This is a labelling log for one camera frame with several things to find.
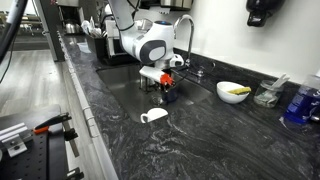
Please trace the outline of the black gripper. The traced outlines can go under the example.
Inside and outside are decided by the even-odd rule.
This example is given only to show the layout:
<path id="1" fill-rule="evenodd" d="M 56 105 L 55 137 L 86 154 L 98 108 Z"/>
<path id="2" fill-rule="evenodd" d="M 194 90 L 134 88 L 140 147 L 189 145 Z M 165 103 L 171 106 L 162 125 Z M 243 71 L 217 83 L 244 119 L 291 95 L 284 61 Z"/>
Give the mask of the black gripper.
<path id="1" fill-rule="evenodd" d="M 164 91 L 167 91 L 169 88 L 175 85 L 175 82 L 169 73 L 164 72 L 160 76 L 160 84 L 161 84 L 161 88 Z"/>

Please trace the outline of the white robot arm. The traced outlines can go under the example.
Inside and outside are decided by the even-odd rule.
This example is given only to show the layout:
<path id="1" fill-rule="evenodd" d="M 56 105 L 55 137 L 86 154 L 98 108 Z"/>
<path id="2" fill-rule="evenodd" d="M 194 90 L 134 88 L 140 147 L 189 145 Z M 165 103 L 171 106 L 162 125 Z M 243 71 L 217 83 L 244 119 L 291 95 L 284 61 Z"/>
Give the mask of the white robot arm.
<path id="1" fill-rule="evenodd" d="M 127 0 L 108 1 L 123 50 L 143 64 L 139 73 L 164 87 L 174 86 L 166 69 L 184 64 L 182 56 L 173 51 L 174 26 L 166 21 L 155 21 L 143 32 L 135 24 Z"/>

